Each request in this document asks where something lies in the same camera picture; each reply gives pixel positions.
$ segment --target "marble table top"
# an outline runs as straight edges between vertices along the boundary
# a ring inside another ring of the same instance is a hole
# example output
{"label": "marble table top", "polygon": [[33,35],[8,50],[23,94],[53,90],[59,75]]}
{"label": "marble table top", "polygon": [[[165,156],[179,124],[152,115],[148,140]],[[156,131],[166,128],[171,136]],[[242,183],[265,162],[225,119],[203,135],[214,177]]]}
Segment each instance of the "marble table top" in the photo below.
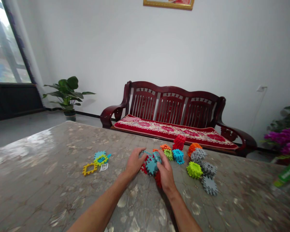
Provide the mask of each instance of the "marble table top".
{"label": "marble table top", "polygon": [[[125,169],[135,147],[172,143],[71,121],[0,148],[0,231],[66,231]],[[112,154],[109,167],[86,177],[94,153]],[[185,164],[174,179],[203,231],[290,231],[290,210],[270,192],[283,167],[207,150],[219,193],[208,195]],[[165,195],[139,172],[119,200],[106,231],[175,231]]]}

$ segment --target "gold picture frame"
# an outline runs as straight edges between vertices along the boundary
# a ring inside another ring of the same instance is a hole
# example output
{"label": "gold picture frame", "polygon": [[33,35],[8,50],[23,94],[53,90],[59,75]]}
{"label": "gold picture frame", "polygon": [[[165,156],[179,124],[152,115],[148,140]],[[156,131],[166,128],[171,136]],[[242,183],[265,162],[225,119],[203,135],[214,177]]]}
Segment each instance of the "gold picture frame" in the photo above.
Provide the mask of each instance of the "gold picture frame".
{"label": "gold picture frame", "polygon": [[167,0],[155,0],[155,1],[148,1],[143,0],[144,6],[155,6],[155,7],[164,7],[164,8],[175,8],[175,9],[182,9],[182,10],[192,10],[194,0],[190,0],[190,4],[179,4],[176,3],[177,0],[168,0],[169,2],[166,2]]}

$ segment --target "red cushion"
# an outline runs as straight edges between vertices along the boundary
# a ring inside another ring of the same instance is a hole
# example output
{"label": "red cushion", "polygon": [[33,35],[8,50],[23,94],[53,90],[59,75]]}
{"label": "red cushion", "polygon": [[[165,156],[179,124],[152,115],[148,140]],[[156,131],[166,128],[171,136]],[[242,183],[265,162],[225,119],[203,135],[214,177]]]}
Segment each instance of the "red cushion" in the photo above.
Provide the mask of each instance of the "red cushion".
{"label": "red cushion", "polygon": [[170,123],[157,122],[147,119],[125,121],[125,118],[134,117],[128,114],[126,117],[114,124],[115,128],[133,131],[140,134],[153,135],[160,138],[174,140],[179,134],[184,135],[189,143],[198,143],[208,147],[235,150],[237,145],[230,142],[217,133],[214,128],[208,127],[198,129],[194,127],[180,126]]}

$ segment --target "wooden bench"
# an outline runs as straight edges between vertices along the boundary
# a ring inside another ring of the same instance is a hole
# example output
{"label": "wooden bench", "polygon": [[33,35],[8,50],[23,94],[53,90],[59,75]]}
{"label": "wooden bench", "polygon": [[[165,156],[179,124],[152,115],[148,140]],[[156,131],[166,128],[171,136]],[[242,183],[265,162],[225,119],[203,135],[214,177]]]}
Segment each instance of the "wooden bench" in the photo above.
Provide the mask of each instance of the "wooden bench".
{"label": "wooden bench", "polygon": [[[222,122],[221,116],[225,104],[225,97],[218,97],[205,91],[189,92],[175,86],[160,87],[145,81],[129,81],[125,84],[122,103],[104,109],[100,120],[104,128],[116,129],[111,122],[112,115],[114,114],[115,120],[119,121],[122,118],[123,109],[125,109],[125,116],[128,115],[130,109],[130,115],[144,120],[198,129],[215,128],[217,125],[221,127],[221,135],[224,138],[233,142],[239,137],[242,145],[235,150],[203,147],[246,157],[248,153],[256,149],[256,141],[244,131],[229,127]],[[145,136],[161,139],[161,137],[148,134]]]}

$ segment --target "electrical outlet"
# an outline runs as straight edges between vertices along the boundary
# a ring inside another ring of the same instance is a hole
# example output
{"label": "electrical outlet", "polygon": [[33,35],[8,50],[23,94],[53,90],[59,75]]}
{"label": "electrical outlet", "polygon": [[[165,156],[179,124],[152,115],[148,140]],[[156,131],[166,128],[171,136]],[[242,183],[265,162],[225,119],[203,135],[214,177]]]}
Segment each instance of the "electrical outlet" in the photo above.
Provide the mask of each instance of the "electrical outlet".
{"label": "electrical outlet", "polygon": [[265,88],[267,88],[267,86],[259,85],[258,88],[257,88],[257,92],[263,92]]}

